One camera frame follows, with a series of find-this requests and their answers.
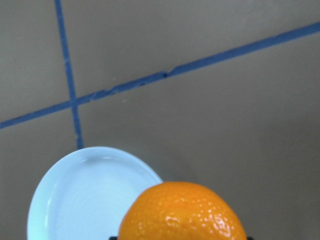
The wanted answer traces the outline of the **orange fruit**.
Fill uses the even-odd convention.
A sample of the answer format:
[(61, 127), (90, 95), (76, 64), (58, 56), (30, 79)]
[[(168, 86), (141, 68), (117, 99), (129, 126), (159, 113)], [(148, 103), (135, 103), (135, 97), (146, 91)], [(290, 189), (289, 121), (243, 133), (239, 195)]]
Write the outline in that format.
[(245, 240), (232, 208), (214, 191), (168, 181), (141, 193), (125, 214), (119, 240)]

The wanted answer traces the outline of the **light blue plate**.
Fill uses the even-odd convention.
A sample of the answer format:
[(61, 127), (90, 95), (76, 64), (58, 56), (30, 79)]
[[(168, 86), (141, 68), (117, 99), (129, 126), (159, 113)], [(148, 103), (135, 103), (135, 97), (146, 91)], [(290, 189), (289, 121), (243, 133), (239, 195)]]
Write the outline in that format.
[(28, 213), (29, 240), (109, 240), (146, 189), (162, 179), (136, 156), (112, 147), (77, 150), (39, 182)]

